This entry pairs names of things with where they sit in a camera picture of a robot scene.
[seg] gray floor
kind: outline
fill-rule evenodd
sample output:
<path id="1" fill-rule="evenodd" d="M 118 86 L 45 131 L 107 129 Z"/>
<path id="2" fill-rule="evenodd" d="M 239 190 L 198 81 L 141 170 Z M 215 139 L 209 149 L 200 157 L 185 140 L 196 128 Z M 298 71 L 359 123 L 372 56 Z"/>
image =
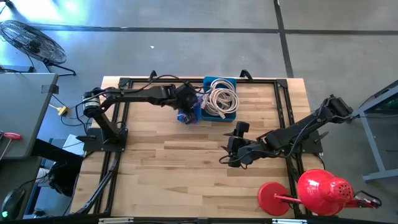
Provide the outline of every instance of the gray floor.
<path id="1" fill-rule="evenodd" d="M 272 0 L 14 2 L 20 14 L 5 8 L 0 21 L 108 27 L 278 28 Z M 398 2 L 393 0 L 280 0 L 280 6 L 286 29 L 398 30 Z M 68 59 L 64 66 L 78 73 L 77 77 L 58 81 L 59 98 L 67 105 L 76 104 L 84 91 L 99 86 L 105 75 L 148 75 L 157 70 L 181 76 L 236 77 L 245 68 L 254 77 L 287 76 L 279 34 L 45 33 L 65 49 Z M 294 77 L 304 78 L 312 110 L 332 93 L 357 108 L 368 96 L 396 80 L 397 41 L 398 35 L 287 35 Z M 9 44 L 0 42 L 0 64 L 30 62 Z M 38 70 L 45 69 L 38 62 L 35 65 Z M 398 222 L 398 178 L 370 184 L 362 180 L 362 175 L 377 171 L 377 167 L 361 123 L 328 124 L 322 128 L 326 130 L 330 132 L 323 139 L 326 168 L 349 180 L 356 190 L 377 195 L 384 204 L 378 210 L 346 209 L 339 216 Z M 83 130 L 63 126 L 56 112 L 49 109 L 39 137 L 66 139 L 70 133 L 83 134 Z"/>

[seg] white cable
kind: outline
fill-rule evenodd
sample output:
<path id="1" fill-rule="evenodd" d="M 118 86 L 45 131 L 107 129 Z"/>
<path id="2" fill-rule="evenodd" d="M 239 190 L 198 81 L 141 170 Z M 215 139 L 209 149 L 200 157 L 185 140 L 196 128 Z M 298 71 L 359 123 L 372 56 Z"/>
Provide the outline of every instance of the white cable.
<path id="1" fill-rule="evenodd" d="M 221 84 L 227 88 L 216 88 Z M 238 109 L 239 98 L 231 82 L 224 78 L 217 78 L 212 81 L 210 90 L 210 94 L 203 95 L 201 104 L 201 108 L 208 114 L 225 119 L 226 113 L 234 113 Z"/>

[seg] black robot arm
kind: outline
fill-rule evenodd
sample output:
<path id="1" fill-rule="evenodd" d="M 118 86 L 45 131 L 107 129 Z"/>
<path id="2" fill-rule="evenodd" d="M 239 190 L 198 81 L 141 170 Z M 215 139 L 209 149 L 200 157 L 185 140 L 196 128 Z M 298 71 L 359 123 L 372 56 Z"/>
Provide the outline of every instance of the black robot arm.
<path id="1" fill-rule="evenodd" d="M 255 141 L 243 138 L 243 134 L 249 131 L 249 124 L 238 121 L 236 129 L 225 134 L 230 136 L 227 147 L 224 147 L 228 155 L 222 157 L 220 162 L 231 167 L 240 167 L 241 164 L 249 165 L 260 158 L 289 157 L 310 133 L 329 122 L 343 123 L 350 118 L 352 112 L 341 98 L 331 95 L 311 115 L 288 128 L 269 131 Z"/>
<path id="2" fill-rule="evenodd" d="M 102 103 L 100 103 L 100 95 L 106 97 Z M 194 87 L 188 82 L 178 88 L 175 85 L 161 85 L 138 90 L 95 88 L 93 91 L 86 92 L 83 95 L 83 113 L 98 123 L 104 144 L 116 144 L 121 138 L 120 128 L 107 118 L 105 111 L 115 103 L 125 102 L 148 102 L 158 106 L 171 106 L 186 114 L 188 124 L 195 118 L 192 107 L 198 100 Z"/>

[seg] gray desk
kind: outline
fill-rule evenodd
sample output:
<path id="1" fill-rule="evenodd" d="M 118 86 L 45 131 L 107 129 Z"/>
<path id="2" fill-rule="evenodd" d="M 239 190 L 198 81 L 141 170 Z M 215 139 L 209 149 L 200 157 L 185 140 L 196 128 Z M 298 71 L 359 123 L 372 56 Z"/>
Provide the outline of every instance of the gray desk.
<path id="1" fill-rule="evenodd" d="M 30 156 L 37 133 L 49 106 L 51 93 L 42 93 L 42 86 L 55 85 L 54 73 L 4 73 L 0 75 L 0 130 L 22 135 L 11 142 L 3 159 Z M 0 154 L 8 139 L 3 139 Z"/>
<path id="2" fill-rule="evenodd" d="M 6 195 L 28 180 L 36 178 L 41 157 L 30 157 L 51 99 L 51 93 L 42 93 L 43 85 L 54 85 L 54 73 L 3 73 L 0 74 L 0 130 L 21 134 L 21 141 L 10 144 L 3 161 L 0 161 L 0 202 Z M 0 153 L 8 139 L 2 140 Z M 26 191 L 18 218 L 22 218 L 34 182 L 23 186 Z"/>

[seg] blue plastic tray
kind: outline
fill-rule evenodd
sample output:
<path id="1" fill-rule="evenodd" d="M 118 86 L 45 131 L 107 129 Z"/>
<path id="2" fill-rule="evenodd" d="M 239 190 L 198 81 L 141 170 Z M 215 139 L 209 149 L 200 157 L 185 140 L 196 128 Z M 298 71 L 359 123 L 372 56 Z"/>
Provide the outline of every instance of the blue plastic tray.
<path id="1" fill-rule="evenodd" d="M 211 85 L 212 81 L 216 80 L 217 78 L 223 78 L 223 77 L 205 77 L 203 79 L 203 86 L 204 86 L 203 89 L 205 91 L 208 91 L 210 89 L 210 85 Z M 236 90 L 236 79 L 234 79 L 234 78 L 223 78 L 223 79 L 228 80 L 229 82 L 231 82 L 232 85 L 235 87 L 235 90 Z M 220 85 L 217 85 L 217 88 L 226 88 L 226 86 L 220 84 Z M 230 114 L 225 114 L 225 119 L 223 119 L 223 118 L 221 118 L 219 116 L 210 115 L 205 110 L 202 110 L 201 111 L 201 117 L 205 121 L 232 122 L 236 118 L 236 112 L 230 113 Z"/>

